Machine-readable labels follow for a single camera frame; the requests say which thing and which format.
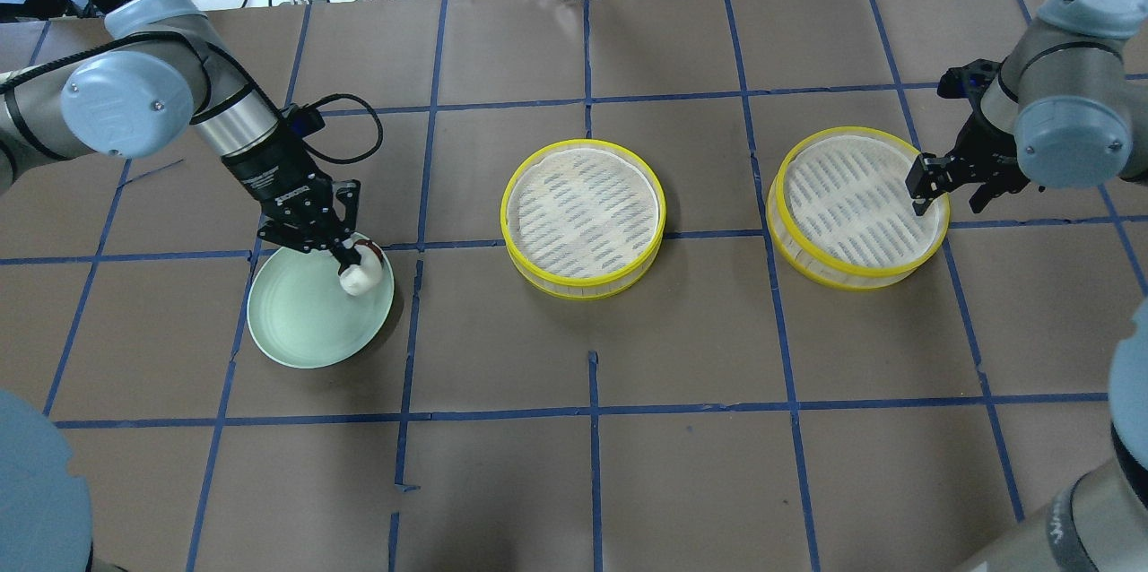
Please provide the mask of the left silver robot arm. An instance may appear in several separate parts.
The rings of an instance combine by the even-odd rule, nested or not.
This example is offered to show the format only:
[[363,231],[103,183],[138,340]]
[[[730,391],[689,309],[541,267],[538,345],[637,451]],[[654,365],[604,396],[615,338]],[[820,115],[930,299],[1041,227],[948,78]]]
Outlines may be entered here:
[[365,263],[352,240],[355,180],[338,183],[304,136],[312,117],[276,106],[192,0],[132,0],[104,18],[110,42],[3,74],[3,190],[96,152],[146,159],[188,127],[265,216],[261,234],[328,252],[340,273]]

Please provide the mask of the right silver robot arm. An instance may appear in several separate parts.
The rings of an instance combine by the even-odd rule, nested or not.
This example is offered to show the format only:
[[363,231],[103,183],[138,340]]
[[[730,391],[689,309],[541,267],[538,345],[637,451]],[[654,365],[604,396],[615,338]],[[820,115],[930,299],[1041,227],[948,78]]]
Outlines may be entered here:
[[948,69],[936,93],[967,100],[970,115],[949,152],[913,160],[913,212],[968,184],[974,212],[1030,184],[1145,185],[1145,86],[1127,80],[1124,60],[1143,25],[1145,0],[1045,0],[1004,61]]

